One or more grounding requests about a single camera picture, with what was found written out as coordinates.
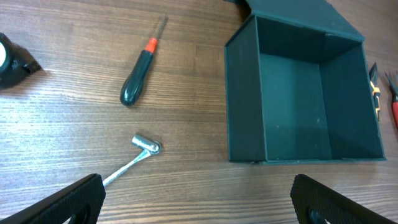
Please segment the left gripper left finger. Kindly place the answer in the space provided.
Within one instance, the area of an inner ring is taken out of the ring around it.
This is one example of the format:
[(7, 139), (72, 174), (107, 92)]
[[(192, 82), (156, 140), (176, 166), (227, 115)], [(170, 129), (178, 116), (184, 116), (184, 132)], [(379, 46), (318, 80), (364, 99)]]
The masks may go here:
[(90, 174), (1, 223), (96, 223), (106, 192), (99, 174)]

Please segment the orange black long-nose pliers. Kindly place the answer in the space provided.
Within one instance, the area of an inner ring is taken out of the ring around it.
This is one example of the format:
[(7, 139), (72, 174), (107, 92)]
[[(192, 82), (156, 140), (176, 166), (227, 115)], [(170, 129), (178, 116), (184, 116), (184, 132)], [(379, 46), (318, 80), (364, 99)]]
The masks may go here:
[(380, 89), (376, 86), (378, 76), (379, 76), (379, 74), (378, 74), (378, 69), (377, 69), (377, 63), (375, 62), (369, 71), (369, 79), (370, 79), (370, 85), (371, 85), (371, 89), (372, 89), (373, 101), (374, 101), (374, 105), (375, 105), (375, 112), (377, 115), (377, 120), (379, 121), (380, 120), (380, 118), (379, 118), (379, 112), (380, 112), (379, 99), (381, 96), (381, 92), (380, 92)]

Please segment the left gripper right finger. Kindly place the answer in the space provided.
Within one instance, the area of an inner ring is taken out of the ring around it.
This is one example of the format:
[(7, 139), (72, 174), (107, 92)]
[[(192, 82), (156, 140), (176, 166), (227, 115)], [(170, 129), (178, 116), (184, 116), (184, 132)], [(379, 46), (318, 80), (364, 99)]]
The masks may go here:
[(295, 176), (290, 198), (300, 224), (395, 224), (304, 174)]

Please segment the red-handled wire stripper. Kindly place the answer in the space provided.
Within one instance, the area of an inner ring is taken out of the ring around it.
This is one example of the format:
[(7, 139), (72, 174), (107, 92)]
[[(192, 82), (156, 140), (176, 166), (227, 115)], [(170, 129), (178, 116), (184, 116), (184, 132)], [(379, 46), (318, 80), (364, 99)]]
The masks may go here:
[(392, 95), (392, 115), (394, 117), (395, 126), (398, 127), (398, 87), (397, 87), (397, 72), (395, 73), (384, 73), (389, 83), (389, 89)]

